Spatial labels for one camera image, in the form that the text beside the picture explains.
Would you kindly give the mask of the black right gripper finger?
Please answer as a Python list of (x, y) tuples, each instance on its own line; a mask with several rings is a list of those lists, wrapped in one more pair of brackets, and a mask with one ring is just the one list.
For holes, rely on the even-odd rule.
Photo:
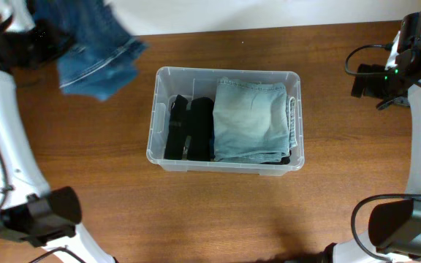
[(390, 97), (377, 104), (377, 110), (385, 110), (390, 106), (410, 107), (409, 100), (405, 96)]
[[(361, 64), (357, 68), (357, 73), (368, 73), (370, 66), (367, 64)], [(365, 78), (364, 77), (355, 77), (351, 95), (353, 97), (361, 98), (365, 90)]]

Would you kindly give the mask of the dark blue jeans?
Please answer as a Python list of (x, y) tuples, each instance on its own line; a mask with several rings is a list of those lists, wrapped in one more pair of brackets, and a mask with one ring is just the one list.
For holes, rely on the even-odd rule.
[(105, 1), (34, 1), (33, 7), (33, 18), (54, 26), (71, 45), (57, 60), (64, 94), (105, 101), (137, 76), (133, 63), (146, 45), (122, 27)]

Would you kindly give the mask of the small black garment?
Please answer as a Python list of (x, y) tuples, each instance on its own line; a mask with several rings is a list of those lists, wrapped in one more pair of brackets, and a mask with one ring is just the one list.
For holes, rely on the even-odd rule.
[(292, 151), (289, 150), (287, 156), (283, 156), (279, 162), (265, 162), (265, 164), (270, 165), (287, 165), (290, 163), (290, 156), (292, 155)]

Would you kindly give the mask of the light blue jeans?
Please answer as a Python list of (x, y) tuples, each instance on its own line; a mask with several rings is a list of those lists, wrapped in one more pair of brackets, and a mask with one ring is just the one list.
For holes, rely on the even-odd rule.
[(283, 83), (220, 78), (213, 107), (214, 160), (265, 164), (288, 157), (289, 103)]

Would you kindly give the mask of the large black garment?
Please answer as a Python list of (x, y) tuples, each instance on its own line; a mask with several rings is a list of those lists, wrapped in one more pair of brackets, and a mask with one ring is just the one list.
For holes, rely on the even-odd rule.
[(172, 103), (164, 158), (211, 161), (209, 139), (213, 130), (214, 102), (208, 97), (189, 102), (177, 95)]

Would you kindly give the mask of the teal blue garment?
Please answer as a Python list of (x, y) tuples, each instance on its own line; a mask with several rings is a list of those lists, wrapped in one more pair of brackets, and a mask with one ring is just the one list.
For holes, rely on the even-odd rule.
[(213, 161), (215, 159), (215, 134), (214, 134), (214, 130), (212, 130), (212, 132), (210, 133), (209, 156), (210, 156), (211, 161)]

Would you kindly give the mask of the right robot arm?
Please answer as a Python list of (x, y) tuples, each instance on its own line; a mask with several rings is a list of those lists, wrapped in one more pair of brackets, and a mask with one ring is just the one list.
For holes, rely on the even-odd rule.
[(353, 238), (333, 243), (314, 262), (421, 262), (421, 11), (407, 15), (390, 44), (387, 63), (359, 65), (351, 95), (380, 99), (411, 110), (411, 166), (403, 194), (380, 194), (360, 201), (352, 211)]

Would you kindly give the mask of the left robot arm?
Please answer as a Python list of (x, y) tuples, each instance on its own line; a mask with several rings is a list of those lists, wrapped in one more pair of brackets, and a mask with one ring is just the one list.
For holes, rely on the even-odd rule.
[(0, 1), (0, 239), (63, 262), (113, 262), (83, 225), (75, 191), (50, 188), (23, 128), (12, 70), (53, 61), (71, 45), (33, 12), (30, 1)]

